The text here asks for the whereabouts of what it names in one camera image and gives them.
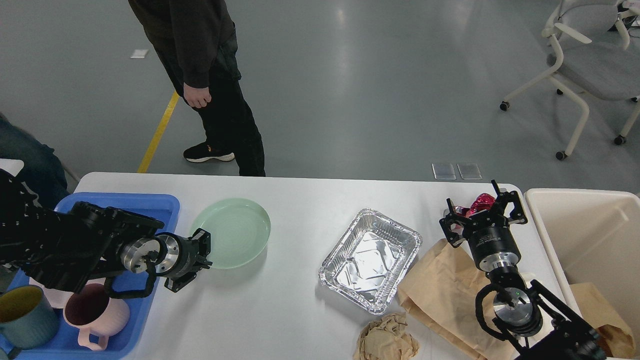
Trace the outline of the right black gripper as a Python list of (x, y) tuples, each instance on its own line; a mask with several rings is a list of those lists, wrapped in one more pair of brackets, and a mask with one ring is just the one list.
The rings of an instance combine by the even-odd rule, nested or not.
[(489, 273), (498, 268), (516, 267), (521, 260), (510, 225), (526, 224), (528, 217), (516, 191), (502, 190), (496, 180), (491, 180), (496, 198), (489, 209), (491, 221), (476, 221), (455, 211), (453, 201), (446, 199), (448, 214), (439, 225), (446, 241), (459, 248), (467, 240), (475, 266)]

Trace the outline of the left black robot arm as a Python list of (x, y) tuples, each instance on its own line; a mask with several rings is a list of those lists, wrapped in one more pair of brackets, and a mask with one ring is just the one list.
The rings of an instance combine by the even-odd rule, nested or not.
[(18, 178), (1, 171), (1, 264), (46, 289), (80, 293), (103, 279), (113, 299), (150, 296), (159, 277), (176, 293), (210, 269), (211, 234), (160, 232), (162, 221), (116, 207), (76, 202), (67, 213), (35, 203)]

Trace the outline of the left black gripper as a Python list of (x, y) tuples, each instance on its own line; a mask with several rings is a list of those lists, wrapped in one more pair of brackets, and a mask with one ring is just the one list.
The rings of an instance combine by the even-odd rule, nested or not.
[(166, 278), (164, 286), (174, 293), (192, 282), (199, 271), (210, 269), (213, 264), (207, 259), (207, 253), (211, 252), (211, 233), (203, 228), (197, 228), (187, 238), (161, 232), (160, 242), (166, 246), (166, 253), (160, 260), (160, 276)]

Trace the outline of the standing person's left hand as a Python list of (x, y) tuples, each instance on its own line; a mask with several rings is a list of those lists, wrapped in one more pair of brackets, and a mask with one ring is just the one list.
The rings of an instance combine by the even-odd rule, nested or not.
[(203, 109), (212, 100), (210, 89), (206, 88), (194, 88), (187, 84), (183, 84), (183, 100), (193, 109)]

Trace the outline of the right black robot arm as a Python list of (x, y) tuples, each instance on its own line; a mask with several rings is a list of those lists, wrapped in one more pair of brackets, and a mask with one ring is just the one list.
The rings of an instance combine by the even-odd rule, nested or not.
[(510, 342), (519, 360), (605, 360), (601, 335), (541, 282), (521, 276), (522, 255), (510, 226), (528, 218), (516, 191), (491, 184), (495, 196), (487, 208), (464, 215), (447, 199), (439, 220), (446, 241), (453, 248), (466, 242), (474, 265), (489, 280), (475, 297), (480, 328)]

